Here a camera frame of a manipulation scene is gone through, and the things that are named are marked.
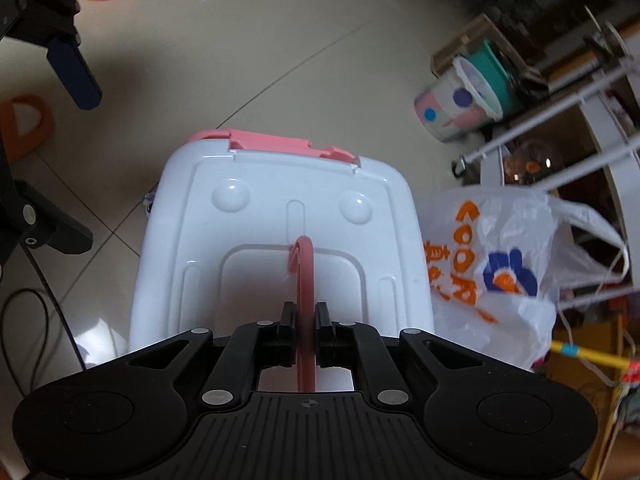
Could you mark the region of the white bin lid pink handle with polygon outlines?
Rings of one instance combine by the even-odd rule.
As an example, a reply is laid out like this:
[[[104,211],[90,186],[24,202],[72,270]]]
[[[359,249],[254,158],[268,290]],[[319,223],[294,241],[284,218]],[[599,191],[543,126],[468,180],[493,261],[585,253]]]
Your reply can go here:
[[[288,254],[301,236],[314,248],[314,296],[333,321],[368,324],[387,337],[433,329],[416,205],[396,169],[206,139],[175,151],[160,178],[130,348],[191,328],[224,337],[277,320],[296,297]]]

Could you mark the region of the white orange plastic shopping bag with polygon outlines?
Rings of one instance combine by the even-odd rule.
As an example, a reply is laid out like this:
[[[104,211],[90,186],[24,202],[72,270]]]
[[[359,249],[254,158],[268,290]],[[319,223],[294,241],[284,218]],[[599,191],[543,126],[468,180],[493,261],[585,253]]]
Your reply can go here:
[[[528,370],[559,293],[623,281],[628,249],[591,207],[525,186],[453,188],[416,207],[435,333]]]

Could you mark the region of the pink plastic storage bin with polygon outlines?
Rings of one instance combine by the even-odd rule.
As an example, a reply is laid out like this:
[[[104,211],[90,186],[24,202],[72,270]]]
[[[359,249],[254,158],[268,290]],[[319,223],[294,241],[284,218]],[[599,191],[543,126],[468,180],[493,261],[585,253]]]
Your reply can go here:
[[[227,157],[240,162],[280,162],[288,166],[360,167],[358,156],[338,146],[315,148],[309,140],[238,129],[209,129],[195,133],[186,145],[206,157]]]

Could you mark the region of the pastel patterned bucket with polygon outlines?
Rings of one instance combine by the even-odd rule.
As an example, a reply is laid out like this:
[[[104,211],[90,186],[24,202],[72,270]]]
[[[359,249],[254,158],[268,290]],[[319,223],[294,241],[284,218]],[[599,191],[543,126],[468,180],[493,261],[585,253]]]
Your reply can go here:
[[[469,55],[456,55],[449,68],[414,100],[416,116],[440,142],[450,142],[484,125],[500,122],[521,106],[513,70],[500,49],[485,39]]]

